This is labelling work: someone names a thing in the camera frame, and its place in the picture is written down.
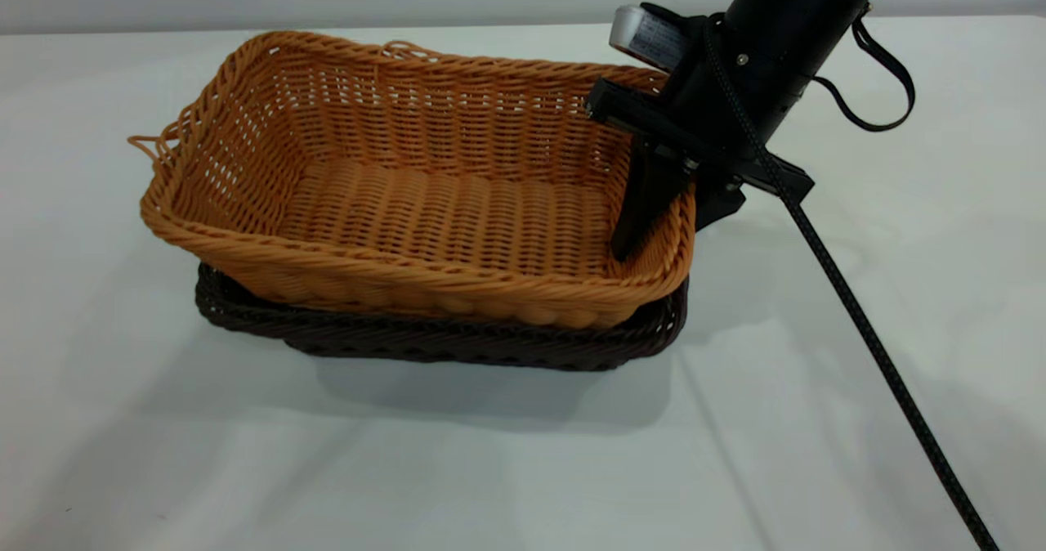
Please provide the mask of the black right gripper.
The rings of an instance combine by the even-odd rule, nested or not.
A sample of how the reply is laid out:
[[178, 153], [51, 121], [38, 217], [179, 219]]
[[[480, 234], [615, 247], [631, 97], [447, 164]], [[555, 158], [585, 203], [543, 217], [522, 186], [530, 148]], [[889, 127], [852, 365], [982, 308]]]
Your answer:
[[658, 93], [599, 78], [591, 119], [632, 133], [626, 194], [611, 237], [624, 262], [695, 180], [695, 231], [740, 212], [742, 185], [803, 199], [813, 178], [756, 151], [781, 125], [816, 71], [816, 22], [803, 12], [725, 12], [680, 17], [620, 12], [609, 44], [668, 75]]

